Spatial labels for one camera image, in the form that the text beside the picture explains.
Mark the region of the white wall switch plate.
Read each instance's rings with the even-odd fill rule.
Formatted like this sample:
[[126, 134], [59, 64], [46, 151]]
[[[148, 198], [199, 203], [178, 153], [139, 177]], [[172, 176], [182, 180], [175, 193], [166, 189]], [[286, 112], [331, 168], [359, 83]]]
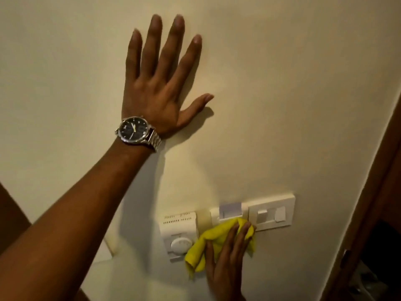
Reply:
[[291, 193], [248, 201], [248, 221], [256, 231], [291, 226], [295, 203], [296, 197]]

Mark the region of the yellow cleaning cloth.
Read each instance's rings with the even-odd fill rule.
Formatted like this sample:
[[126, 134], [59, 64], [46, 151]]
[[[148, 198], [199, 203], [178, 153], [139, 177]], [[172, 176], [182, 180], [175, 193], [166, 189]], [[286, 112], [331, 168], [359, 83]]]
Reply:
[[190, 281], [194, 280], [195, 274], [202, 273], [205, 270], [206, 260], [204, 252], [207, 242], [212, 242], [214, 259], [218, 259], [231, 228], [235, 224], [238, 224], [239, 227], [237, 233], [239, 233], [246, 223], [246, 219], [243, 219], [242, 217], [235, 217], [206, 230], [199, 237], [194, 245], [188, 250], [188, 253], [184, 258]]

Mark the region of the person's left forearm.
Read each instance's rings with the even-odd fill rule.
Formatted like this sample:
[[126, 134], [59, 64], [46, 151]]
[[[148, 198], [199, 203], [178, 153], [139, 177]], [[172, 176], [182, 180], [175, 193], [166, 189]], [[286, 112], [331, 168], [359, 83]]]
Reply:
[[0, 301], [72, 301], [150, 145], [116, 139], [104, 156], [0, 255]]

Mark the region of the white key card holder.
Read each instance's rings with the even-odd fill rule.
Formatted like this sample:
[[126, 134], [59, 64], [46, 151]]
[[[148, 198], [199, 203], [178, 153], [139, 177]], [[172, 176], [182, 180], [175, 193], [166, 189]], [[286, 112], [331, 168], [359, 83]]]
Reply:
[[248, 220], [249, 218], [248, 205], [240, 202], [223, 204], [218, 207], [211, 208], [209, 212], [212, 227], [237, 217], [241, 217], [245, 220]]

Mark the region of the person's right hand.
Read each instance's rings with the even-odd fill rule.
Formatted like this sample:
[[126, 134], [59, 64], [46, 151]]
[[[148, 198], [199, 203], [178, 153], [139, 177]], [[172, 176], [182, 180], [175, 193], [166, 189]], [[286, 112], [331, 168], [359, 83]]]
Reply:
[[247, 301], [241, 292], [243, 263], [233, 263], [233, 246], [238, 227], [235, 224], [229, 231], [219, 258], [215, 260], [215, 270], [205, 270], [214, 301]]

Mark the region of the silver wristwatch with dark dial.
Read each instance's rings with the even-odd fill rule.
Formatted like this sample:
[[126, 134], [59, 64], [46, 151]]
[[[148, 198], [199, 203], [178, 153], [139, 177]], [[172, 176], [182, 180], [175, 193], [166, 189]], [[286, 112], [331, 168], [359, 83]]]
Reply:
[[157, 152], [162, 140], [154, 127], [143, 117], [132, 116], [122, 120], [115, 130], [122, 142], [132, 146], [146, 146]]

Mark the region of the brown wooden door frame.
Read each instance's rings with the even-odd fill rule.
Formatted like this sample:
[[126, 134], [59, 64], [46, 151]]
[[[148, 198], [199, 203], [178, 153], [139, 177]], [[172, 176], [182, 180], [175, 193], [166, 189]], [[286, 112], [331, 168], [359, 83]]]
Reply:
[[401, 93], [385, 130], [319, 301], [336, 301], [401, 180]]

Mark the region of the white thermostat with round dial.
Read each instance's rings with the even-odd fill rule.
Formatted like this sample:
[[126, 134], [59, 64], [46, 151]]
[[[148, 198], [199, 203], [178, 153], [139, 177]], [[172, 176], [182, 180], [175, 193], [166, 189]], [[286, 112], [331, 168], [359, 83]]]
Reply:
[[165, 216], [159, 230], [170, 262], [181, 261], [198, 239], [197, 215], [186, 212]]

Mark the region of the person's left hand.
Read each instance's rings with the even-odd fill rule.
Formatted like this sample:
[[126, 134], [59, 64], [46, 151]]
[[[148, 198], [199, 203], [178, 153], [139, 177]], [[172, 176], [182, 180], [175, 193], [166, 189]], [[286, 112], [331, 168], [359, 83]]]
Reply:
[[162, 139], [176, 134], [185, 127], [177, 127], [178, 113], [182, 103], [179, 97], [184, 84], [201, 56], [202, 37], [196, 35], [185, 54], [179, 58], [167, 82], [156, 78], [156, 68], [162, 51], [162, 18], [154, 14], [148, 34], [142, 46], [138, 78], [125, 80], [122, 119], [138, 116], [151, 124]]

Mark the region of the brown wooden panel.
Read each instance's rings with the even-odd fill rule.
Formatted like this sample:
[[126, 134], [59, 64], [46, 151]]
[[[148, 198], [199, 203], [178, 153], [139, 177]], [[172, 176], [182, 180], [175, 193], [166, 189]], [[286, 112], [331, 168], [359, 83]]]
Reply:
[[31, 222], [0, 182], [0, 255], [30, 226]]

